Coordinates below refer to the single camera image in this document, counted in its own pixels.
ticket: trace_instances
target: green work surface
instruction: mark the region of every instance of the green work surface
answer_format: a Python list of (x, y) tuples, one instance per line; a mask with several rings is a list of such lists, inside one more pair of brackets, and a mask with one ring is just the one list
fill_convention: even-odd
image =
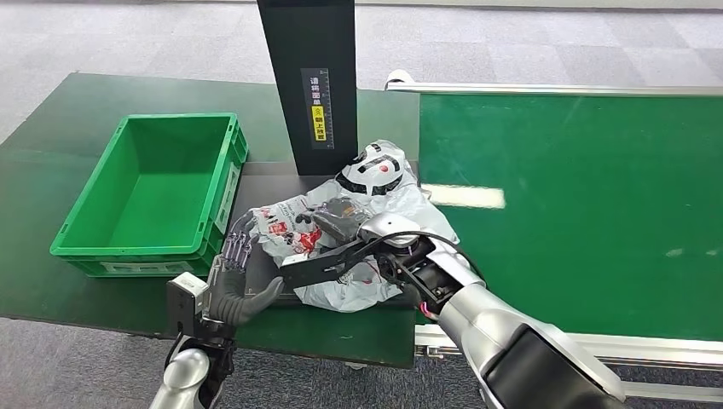
[[(417, 155), (419, 97), (360, 91), (359, 141)], [(249, 161), (292, 160), (276, 87), (72, 74), (0, 146), (0, 316), (166, 337), (166, 279), (93, 279), (50, 243), (119, 120), (132, 113), (237, 112)], [(242, 347), (410, 367), (414, 311), (272, 308)]]
[(564, 331), (723, 341), (723, 98), (422, 95), (423, 182), (490, 288)]

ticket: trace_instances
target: green plastic crate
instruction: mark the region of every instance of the green plastic crate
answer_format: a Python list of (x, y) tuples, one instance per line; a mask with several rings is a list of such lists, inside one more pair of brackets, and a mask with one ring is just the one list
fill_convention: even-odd
[(247, 152), (233, 113), (123, 118), (50, 253), (94, 277), (207, 275)]

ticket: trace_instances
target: black vertical panel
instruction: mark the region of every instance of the black vertical panel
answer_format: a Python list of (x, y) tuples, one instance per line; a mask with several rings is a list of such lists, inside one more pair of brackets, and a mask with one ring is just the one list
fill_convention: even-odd
[(257, 3), (297, 171), (334, 174), (357, 153), (354, 1)]

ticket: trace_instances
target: plastic bag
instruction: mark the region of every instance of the plastic bag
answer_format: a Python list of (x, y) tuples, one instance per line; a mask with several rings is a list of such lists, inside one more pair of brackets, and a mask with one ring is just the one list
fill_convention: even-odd
[[(382, 140), (367, 145), (333, 179), (305, 195), (249, 210), (246, 230), (258, 238), (276, 265), (281, 265), (288, 256), (313, 257), (324, 247), (353, 240), (359, 225), (382, 211), (400, 214), (458, 241), (442, 212), (417, 186), (404, 151)], [(401, 290), (382, 279), (377, 263), (368, 257), (338, 282), (294, 292), (305, 304), (349, 313), (383, 302)]]

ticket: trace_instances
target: label sticker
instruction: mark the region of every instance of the label sticker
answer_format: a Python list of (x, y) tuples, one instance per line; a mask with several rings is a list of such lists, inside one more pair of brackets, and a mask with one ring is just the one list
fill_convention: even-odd
[(327, 68), (302, 68), (304, 99), (309, 113), (309, 132), (314, 149), (334, 149), (331, 83)]

